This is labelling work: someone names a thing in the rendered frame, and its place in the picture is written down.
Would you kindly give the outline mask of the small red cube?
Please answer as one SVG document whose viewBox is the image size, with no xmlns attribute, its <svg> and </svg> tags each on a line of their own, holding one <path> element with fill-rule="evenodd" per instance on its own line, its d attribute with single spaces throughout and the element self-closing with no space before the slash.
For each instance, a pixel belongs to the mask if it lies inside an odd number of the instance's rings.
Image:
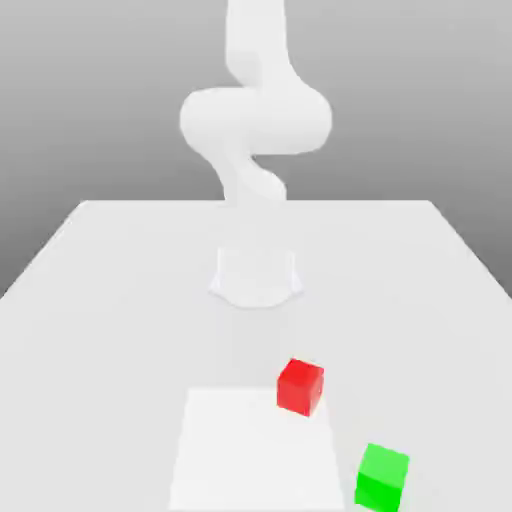
<svg viewBox="0 0 512 512">
<path fill-rule="evenodd" d="M 277 406 L 310 417 L 324 387 L 324 369 L 315 364 L 291 358 L 277 379 Z"/>
</svg>

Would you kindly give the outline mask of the small green cube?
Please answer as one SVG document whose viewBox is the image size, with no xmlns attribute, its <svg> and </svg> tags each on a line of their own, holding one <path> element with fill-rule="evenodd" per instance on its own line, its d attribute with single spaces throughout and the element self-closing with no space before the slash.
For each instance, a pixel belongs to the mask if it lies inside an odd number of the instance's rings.
<svg viewBox="0 0 512 512">
<path fill-rule="evenodd" d="M 354 503 L 373 512 L 398 512 L 410 457 L 369 443 L 356 479 Z"/>
</svg>

